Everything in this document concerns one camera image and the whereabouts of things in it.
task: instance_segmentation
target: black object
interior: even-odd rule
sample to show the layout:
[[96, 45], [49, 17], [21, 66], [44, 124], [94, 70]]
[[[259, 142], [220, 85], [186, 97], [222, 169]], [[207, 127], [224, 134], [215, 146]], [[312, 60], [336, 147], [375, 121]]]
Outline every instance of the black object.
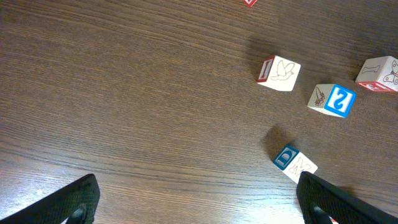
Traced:
[[88, 174], [0, 221], [0, 224], [91, 224], [100, 200], [94, 174]]
[[329, 217], [339, 224], [398, 223], [398, 218], [309, 172], [301, 173], [297, 197], [306, 224], [331, 224]]

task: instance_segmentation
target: toy block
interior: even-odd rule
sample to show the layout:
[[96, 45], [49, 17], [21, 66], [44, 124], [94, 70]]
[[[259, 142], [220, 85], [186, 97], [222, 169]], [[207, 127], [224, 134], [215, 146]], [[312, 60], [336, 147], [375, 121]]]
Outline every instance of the toy block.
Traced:
[[249, 7], [252, 7], [257, 0], [243, 0]]
[[290, 145], [286, 145], [281, 150], [273, 160], [273, 163], [296, 184], [299, 183], [300, 174], [303, 171], [313, 174], [318, 169], [317, 165], [311, 162], [309, 158]]
[[371, 91], [398, 91], [398, 60], [391, 56], [367, 59], [356, 83]]
[[280, 56], [271, 56], [262, 64], [257, 83], [278, 91], [292, 91], [301, 65]]
[[346, 118], [355, 98], [355, 92], [337, 84], [318, 84], [307, 106], [327, 115]]

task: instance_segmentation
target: wood grain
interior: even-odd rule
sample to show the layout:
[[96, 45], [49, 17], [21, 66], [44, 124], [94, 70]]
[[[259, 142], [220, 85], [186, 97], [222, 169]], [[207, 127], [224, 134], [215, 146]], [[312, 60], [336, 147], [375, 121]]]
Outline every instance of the wood grain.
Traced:
[[[397, 1], [1, 4], [0, 218], [94, 173], [96, 223], [303, 223], [287, 143], [398, 216], [398, 97], [353, 81], [397, 57]], [[272, 54], [302, 64], [290, 93], [255, 82]], [[318, 83], [357, 93], [348, 118], [307, 108]]]

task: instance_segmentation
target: red block face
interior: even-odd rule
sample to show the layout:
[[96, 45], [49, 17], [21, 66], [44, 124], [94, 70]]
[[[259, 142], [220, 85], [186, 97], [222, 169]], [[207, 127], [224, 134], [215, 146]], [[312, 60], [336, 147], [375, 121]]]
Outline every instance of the red block face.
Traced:
[[252, 7], [257, 0], [243, 0], [249, 7]]
[[271, 71], [272, 64], [274, 63], [275, 56], [265, 59], [262, 64], [261, 73], [257, 82], [266, 82], [268, 79], [269, 72]]
[[379, 82], [358, 82], [361, 86], [371, 91], [377, 92], [395, 92], [393, 89], [379, 83]]

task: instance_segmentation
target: bird drawing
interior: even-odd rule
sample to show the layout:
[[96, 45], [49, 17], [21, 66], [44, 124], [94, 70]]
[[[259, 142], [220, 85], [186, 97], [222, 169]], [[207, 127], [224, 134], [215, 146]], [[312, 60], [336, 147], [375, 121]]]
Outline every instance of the bird drawing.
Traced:
[[384, 82], [392, 82], [395, 85], [398, 85], [398, 64], [396, 61], [392, 62], [391, 73], [386, 75], [383, 79]]
[[288, 63], [286, 66], [284, 66], [284, 62], [280, 61], [278, 63], [278, 70], [276, 71], [277, 76], [271, 77], [271, 79], [274, 81], [286, 80], [290, 76], [294, 75], [294, 72], [292, 72], [293, 68], [294, 68], [294, 63]]

